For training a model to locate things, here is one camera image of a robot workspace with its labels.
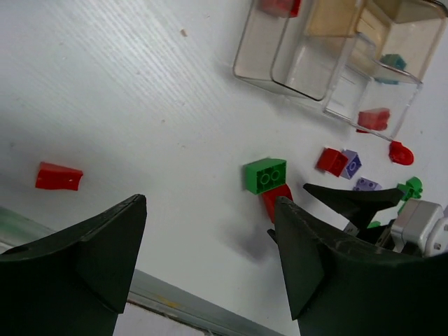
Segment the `small red lego front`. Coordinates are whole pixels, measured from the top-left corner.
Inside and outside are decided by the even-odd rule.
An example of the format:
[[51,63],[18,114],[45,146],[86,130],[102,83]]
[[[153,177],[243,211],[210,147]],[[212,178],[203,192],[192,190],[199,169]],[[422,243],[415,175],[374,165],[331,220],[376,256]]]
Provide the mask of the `small red lego front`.
[[35,187],[43,190],[77,191],[83,177],[78,169],[41,162],[36,177]]

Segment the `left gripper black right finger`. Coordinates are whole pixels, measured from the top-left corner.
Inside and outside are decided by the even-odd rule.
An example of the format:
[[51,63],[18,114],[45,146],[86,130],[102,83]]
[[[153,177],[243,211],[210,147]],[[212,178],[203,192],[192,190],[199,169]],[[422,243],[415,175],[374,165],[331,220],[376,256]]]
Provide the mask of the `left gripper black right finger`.
[[285,197],[275,233],[292,319],[301,335],[446,335],[447,256],[364,242]]

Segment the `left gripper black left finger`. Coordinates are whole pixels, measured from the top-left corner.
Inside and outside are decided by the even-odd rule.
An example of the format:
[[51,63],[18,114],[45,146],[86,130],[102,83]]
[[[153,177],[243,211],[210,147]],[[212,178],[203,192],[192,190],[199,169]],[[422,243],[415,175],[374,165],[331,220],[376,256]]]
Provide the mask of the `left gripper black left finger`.
[[112,335],[146,225],[146,198],[1,254],[2,335]]

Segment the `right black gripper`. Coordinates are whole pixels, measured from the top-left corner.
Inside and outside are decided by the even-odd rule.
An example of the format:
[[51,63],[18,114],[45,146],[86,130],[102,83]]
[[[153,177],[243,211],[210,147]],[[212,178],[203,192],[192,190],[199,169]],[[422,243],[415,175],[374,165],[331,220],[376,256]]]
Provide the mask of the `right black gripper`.
[[304,184],[303,188],[350,222],[344,228],[344,232],[348,235],[383,249],[392,251],[395,248],[391,236],[394,220],[390,220],[387,225],[382,225],[379,221],[372,221],[372,219],[377,212],[398,205],[404,195],[400,189],[339,190],[311,183]]

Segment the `red rounded lego piece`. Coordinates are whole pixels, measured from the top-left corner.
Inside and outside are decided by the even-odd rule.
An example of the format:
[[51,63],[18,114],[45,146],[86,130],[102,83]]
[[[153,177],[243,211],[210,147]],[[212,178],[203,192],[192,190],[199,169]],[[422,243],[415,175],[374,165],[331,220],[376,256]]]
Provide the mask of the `red rounded lego piece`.
[[410,166],[414,163],[413,152],[399,141],[392,141],[389,145],[389,159],[399,165]]

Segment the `small cyan lego brick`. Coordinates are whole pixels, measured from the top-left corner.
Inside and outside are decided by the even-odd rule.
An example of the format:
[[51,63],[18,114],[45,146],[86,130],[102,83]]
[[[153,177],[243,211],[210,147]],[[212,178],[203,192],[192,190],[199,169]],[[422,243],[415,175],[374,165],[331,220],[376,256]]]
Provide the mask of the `small cyan lego brick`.
[[[381,56],[380,62],[393,67],[394,69],[398,69],[401,71],[404,71],[407,63],[406,61],[399,55],[399,54],[385,54]],[[388,84],[388,85],[397,85],[399,84],[396,80],[389,80],[389,79],[383,79],[383,78],[376,78],[375,79],[378,83]]]

